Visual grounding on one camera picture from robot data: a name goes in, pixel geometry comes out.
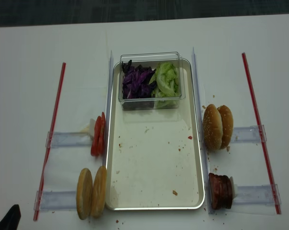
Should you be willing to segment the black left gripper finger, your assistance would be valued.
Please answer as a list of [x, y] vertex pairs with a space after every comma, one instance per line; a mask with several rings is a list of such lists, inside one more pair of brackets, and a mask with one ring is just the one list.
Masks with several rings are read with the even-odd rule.
[[15, 204], [0, 221], [0, 230], [17, 230], [20, 219], [20, 207], [18, 204]]

